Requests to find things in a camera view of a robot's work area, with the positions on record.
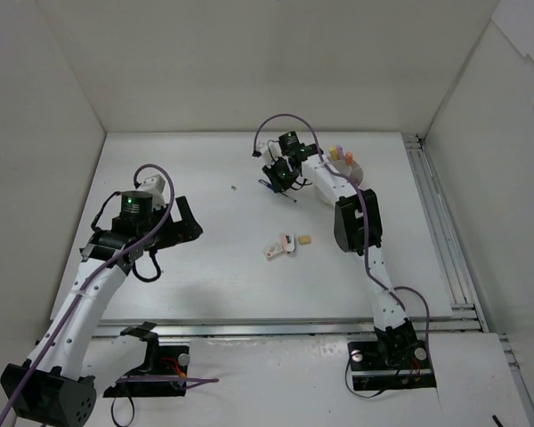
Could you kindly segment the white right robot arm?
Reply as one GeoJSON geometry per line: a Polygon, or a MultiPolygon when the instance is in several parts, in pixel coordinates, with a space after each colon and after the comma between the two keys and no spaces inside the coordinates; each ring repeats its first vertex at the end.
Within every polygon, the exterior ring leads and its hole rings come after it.
{"type": "Polygon", "coordinates": [[[395,293],[382,254],[383,227],[376,193],[362,190],[322,154],[317,143],[305,145],[295,132],[276,144],[257,142],[254,157],[263,160],[263,173],[274,192],[282,193],[304,178],[334,205],[334,238],[339,248],[363,259],[369,283],[367,298],[373,312],[378,360],[395,367],[417,342],[405,306],[395,293]]]}

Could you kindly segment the tan eraser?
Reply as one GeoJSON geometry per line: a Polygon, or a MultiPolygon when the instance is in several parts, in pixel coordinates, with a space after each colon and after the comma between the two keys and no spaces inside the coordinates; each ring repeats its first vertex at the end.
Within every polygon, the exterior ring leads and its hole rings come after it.
{"type": "Polygon", "coordinates": [[[312,239],[308,235],[300,236],[298,242],[301,246],[309,245],[312,242],[312,239]]]}

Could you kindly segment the white staples box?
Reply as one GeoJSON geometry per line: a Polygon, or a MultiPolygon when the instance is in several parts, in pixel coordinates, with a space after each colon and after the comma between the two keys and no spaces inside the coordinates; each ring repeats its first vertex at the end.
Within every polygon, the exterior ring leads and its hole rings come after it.
{"type": "Polygon", "coordinates": [[[284,249],[280,242],[271,244],[263,250],[265,258],[270,261],[271,259],[284,253],[284,249]]]}

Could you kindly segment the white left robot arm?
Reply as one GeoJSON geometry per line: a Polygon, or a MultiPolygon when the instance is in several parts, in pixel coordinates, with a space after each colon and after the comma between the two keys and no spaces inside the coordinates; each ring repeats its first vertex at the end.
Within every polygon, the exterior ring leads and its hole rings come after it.
{"type": "Polygon", "coordinates": [[[19,418],[50,426],[83,426],[95,400],[134,370],[152,372],[160,361],[154,324],[128,326],[109,349],[85,355],[110,300],[145,254],[194,241],[203,230],[184,196],[177,197],[180,220],[172,206],[147,191],[120,193],[121,207],[111,227],[93,225],[81,250],[71,290],[56,318],[26,360],[9,364],[0,383],[19,418]]]}

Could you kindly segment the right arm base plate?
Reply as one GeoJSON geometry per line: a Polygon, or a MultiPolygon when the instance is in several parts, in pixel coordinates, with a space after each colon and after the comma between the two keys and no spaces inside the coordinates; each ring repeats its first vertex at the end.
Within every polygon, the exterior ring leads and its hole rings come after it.
{"type": "Polygon", "coordinates": [[[435,389],[437,380],[427,341],[417,338],[395,349],[391,359],[381,352],[378,340],[349,341],[344,382],[362,399],[376,399],[387,391],[435,389]]]}

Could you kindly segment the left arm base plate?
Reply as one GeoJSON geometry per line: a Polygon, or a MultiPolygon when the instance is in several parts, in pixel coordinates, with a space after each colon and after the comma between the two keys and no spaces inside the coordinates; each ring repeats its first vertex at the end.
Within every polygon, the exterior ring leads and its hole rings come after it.
{"type": "Polygon", "coordinates": [[[120,335],[131,335],[147,343],[143,362],[123,376],[123,382],[105,390],[107,398],[167,398],[184,397],[187,383],[181,380],[188,373],[190,347],[188,344],[163,344],[156,325],[144,322],[130,326],[120,335]]]}

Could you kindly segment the pink white mini stapler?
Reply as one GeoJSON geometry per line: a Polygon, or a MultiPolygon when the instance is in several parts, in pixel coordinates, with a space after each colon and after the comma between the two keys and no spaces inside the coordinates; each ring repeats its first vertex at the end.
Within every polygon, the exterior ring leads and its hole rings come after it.
{"type": "Polygon", "coordinates": [[[293,233],[280,234],[279,240],[280,240],[281,248],[286,254],[291,255],[295,253],[295,235],[293,233]]]}

